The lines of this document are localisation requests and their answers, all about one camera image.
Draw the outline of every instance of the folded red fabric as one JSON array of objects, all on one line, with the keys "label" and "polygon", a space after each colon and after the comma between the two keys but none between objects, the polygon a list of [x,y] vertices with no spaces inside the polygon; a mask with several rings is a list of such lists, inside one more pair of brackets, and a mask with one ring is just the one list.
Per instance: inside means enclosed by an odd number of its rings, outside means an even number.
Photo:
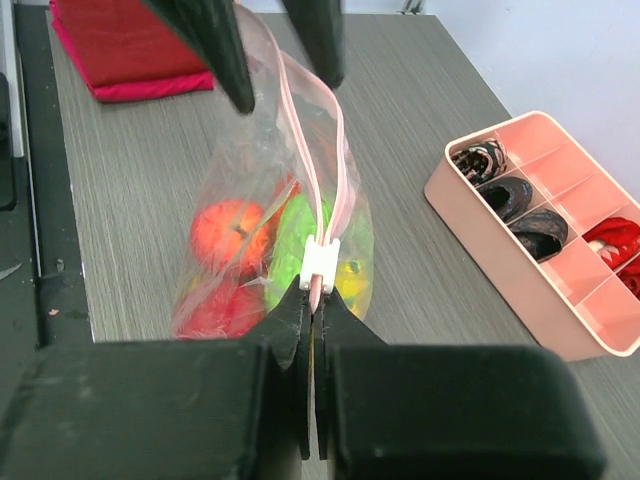
[{"label": "folded red fabric", "polygon": [[640,258],[636,258],[620,270],[618,277],[631,290],[631,293],[640,299]]},{"label": "folded red fabric", "polygon": [[141,0],[53,0],[53,27],[99,101],[213,88],[204,63]]},{"label": "folded red fabric", "polygon": [[618,268],[640,249],[640,226],[622,217],[611,217],[583,237],[612,269]]}]

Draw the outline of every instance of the pink organizer box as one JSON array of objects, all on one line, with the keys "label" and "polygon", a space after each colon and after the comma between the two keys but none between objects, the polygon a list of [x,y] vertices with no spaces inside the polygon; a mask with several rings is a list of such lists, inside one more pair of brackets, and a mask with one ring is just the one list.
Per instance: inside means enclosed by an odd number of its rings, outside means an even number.
[{"label": "pink organizer box", "polygon": [[[500,177],[532,185],[527,213],[547,208],[569,224],[559,255],[538,264],[451,161],[487,138],[507,151]],[[638,348],[640,301],[616,276],[629,262],[612,271],[582,235],[608,217],[640,224],[639,205],[549,115],[529,112],[450,142],[424,192],[540,345],[566,361]]]}]

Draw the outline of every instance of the plastic bag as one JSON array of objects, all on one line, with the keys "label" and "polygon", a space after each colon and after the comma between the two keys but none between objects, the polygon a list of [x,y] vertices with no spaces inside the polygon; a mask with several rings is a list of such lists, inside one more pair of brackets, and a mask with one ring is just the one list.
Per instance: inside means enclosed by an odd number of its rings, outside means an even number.
[{"label": "plastic bag", "polygon": [[[173,333],[246,333],[300,273],[309,235],[325,246],[340,239],[335,287],[363,319],[373,288],[373,228],[342,110],[328,87],[279,50],[256,15],[235,10],[256,108],[245,117],[226,98],[217,103],[224,125],[216,125],[214,159],[189,232]],[[313,310],[321,289],[314,276]]]}]

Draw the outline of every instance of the white wall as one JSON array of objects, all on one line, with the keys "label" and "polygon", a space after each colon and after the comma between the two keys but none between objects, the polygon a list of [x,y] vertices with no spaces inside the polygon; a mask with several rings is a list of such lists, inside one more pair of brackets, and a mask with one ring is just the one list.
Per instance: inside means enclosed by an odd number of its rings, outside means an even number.
[{"label": "white wall", "polygon": [[[343,0],[348,13],[395,13],[402,9],[403,0]],[[255,12],[281,12],[278,0],[240,0]]]},{"label": "white wall", "polygon": [[427,0],[513,115],[554,116],[640,200],[640,2]]}]

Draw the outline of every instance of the pink fabric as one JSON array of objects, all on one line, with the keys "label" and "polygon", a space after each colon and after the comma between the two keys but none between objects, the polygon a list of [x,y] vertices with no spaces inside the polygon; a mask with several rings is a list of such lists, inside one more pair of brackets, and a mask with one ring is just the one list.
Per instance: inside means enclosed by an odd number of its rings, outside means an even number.
[{"label": "pink fabric", "polygon": [[116,85],[108,85],[94,88],[89,83],[87,75],[82,68],[82,62],[73,46],[73,41],[60,22],[60,12],[55,1],[50,2],[53,21],[51,25],[55,30],[62,47],[65,49],[74,66],[80,73],[84,83],[89,88],[92,95],[101,103],[125,103],[139,102],[144,100],[155,100],[158,98],[181,95],[183,93],[197,90],[212,90],[214,77],[210,72],[197,73],[193,75],[179,75],[161,80],[150,80],[145,82],[125,82]]}]

